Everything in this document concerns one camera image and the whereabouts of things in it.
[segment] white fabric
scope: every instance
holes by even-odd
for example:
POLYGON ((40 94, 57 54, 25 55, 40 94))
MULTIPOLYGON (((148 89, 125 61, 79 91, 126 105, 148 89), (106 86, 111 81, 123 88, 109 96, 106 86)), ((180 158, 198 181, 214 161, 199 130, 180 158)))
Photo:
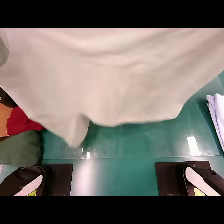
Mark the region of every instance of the white fabric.
POLYGON ((175 118, 224 69, 224 29, 0 29, 0 37, 8 48, 0 86, 71 146, 89 119, 175 118))
POLYGON ((215 126, 219 142, 224 150, 224 96, 216 93, 214 96, 207 95, 208 108, 212 122, 215 126))

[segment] red cloth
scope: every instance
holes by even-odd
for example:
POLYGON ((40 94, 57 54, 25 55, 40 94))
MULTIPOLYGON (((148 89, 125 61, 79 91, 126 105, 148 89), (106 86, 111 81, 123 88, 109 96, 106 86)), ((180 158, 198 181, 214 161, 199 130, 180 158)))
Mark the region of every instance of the red cloth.
POLYGON ((31 121, 20 107, 13 108, 7 120, 6 127, 8 135, 17 135, 25 131, 41 131, 44 129, 40 124, 31 121))

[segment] dark green cloth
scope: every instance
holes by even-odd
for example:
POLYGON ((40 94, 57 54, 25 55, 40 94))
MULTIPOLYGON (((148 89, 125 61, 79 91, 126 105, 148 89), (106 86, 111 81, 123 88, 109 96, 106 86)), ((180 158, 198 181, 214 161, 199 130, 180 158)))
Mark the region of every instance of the dark green cloth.
POLYGON ((0 142, 0 164, 17 167, 36 165, 41 157, 41 141, 36 131, 22 132, 0 142))

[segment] green tabletop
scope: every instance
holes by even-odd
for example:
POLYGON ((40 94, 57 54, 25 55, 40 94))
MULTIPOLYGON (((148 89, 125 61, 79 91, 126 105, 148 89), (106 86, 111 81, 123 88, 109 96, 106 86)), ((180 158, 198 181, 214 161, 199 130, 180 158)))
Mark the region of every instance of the green tabletop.
MULTIPOLYGON (((224 72, 195 93, 174 120, 114 128, 91 123, 76 149, 43 131, 43 162, 74 164, 72 195, 158 195, 158 161, 208 160, 224 177, 223 151, 206 105, 206 95, 224 95, 223 84, 224 72)), ((0 181, 13 169, 5 166, 0 181)))

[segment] yellow label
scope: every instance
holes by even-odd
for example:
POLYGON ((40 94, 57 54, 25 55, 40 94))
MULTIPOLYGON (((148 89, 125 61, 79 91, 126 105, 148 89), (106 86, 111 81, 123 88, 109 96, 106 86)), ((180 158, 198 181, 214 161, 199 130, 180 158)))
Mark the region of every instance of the yellow label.
POLYGON ((37 191, 34 190, 33 192, 31 192, 30 194, 28 194, 27 196, 37 196, 37 191))
POLYGON ((195 196, 205 196, 203 192, 201 192, 198 188, 194 188, 194 195, 195 196))

